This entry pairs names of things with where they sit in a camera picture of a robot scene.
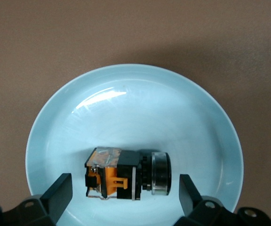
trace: white plate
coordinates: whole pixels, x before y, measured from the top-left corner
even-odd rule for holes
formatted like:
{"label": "white plate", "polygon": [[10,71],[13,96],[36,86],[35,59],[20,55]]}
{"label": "white plate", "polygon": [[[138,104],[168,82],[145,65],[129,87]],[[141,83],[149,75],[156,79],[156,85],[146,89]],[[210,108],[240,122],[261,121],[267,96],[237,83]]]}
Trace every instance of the white plate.
{"label": "white plate", "polygon": [[[170,194],[142,191],[140,201],[87,198],[84,163],[96,146],[168,152]],[[31,193],[44,193],[67,172],[73,198],[57,225],[170,226],[183,215],[180,174],[189,174],[202,195],[233,211],[243,158],[230,119],[197,84],[154,66],[113,65],[67,83],[34,122],[26,152]]]}

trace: light blue plate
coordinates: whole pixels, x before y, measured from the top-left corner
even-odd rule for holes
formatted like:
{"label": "light blue plate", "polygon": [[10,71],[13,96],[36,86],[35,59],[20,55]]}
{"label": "light blue plate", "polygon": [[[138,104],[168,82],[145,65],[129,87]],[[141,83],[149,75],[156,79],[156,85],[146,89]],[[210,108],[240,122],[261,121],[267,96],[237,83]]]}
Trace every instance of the light blue plate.
{"label": "light blue plate", "polygon": [[[96,146],[168,152],[169,196],[142,191],[140,201],[87,198],[84,163]],[[170,226],[183,215],[179,174],[189,174],[202,195],[233,211],[243,158],[230,119],[200,86],[155,66],[113,65],[67,83],[33,124],[26,153],[31,194],[44,193],[67,172],[73,199],[57,225]]]}

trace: brown table surface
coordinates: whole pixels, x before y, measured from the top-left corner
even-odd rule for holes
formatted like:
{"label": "brown table surface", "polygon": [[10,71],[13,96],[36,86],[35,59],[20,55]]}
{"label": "brown table surface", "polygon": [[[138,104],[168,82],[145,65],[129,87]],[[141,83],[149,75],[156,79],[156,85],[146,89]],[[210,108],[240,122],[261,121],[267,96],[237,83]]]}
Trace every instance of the brown table surface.
{"label": "brown table surface", "polygon": [[45,102],[92,69],[156,65],[207,90],[232,120],[238,206],[271,217],[271,1],[0,1],[0,205],[30,195],[25,148]]}

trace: screw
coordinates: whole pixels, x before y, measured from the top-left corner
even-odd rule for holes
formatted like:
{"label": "screw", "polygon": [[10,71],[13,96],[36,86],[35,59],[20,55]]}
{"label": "screw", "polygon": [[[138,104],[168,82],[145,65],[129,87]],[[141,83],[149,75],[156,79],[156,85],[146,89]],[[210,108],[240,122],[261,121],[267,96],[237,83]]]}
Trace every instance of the screw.
{"label": "screw", "polygon": [[253,210],[250,210],[250,209],[245,210],[245,211],[244,211],[244,213],[245,213],[246,215],[248,215],[248,216],[252,217],[252,218],[257,217],[256,212],[255,212],[255,211],[253,211]]}
{"label": "screw", "polygon": [[211,208],[211,209],[214,209],[214,208],[215,208],[215,204],[212,203],[212,202],[210,202],[210,201],[207,201],[207,202],[205,203],[205,205],[206,205],[206,207]]}
{"label": "screw", "polygon": [[30,207],[30,206],[33,206],[33,205],[34,205],[33,202],[27,202],[24,206],[25,206],[25,208],[27,208],[27,207]]}

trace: electrical component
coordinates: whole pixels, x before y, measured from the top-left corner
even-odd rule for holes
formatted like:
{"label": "electrical component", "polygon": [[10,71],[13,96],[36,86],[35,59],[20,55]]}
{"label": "electrical component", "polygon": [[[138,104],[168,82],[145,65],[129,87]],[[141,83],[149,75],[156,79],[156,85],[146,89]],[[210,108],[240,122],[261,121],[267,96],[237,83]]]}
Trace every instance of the electrical component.
{"label": "electrical component", "polygon": [[85,162],[87,197],[140,200],[141,190],[168,195],[171,163],[168,153],[97,147]]}

